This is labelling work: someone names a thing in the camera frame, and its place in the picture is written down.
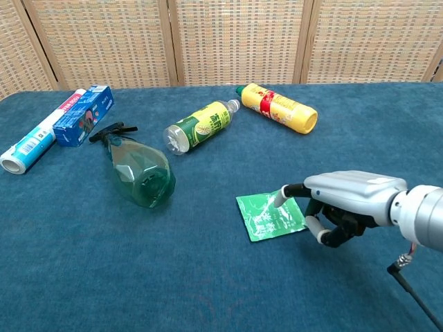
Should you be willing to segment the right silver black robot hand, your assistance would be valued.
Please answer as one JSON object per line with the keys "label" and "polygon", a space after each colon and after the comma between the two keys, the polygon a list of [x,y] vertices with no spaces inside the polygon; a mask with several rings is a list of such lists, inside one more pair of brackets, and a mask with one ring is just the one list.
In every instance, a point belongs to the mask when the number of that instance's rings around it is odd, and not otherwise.
{"label": "right silver black robot hand", "polygon": [[284,185],[273,204],[282,206],[293,197],[309,199],[305,223],[317,242],[337,248],[365,229],[393,226],[394,198],[407,190],[402,178],[356,170],[327,172],[302,183]]}

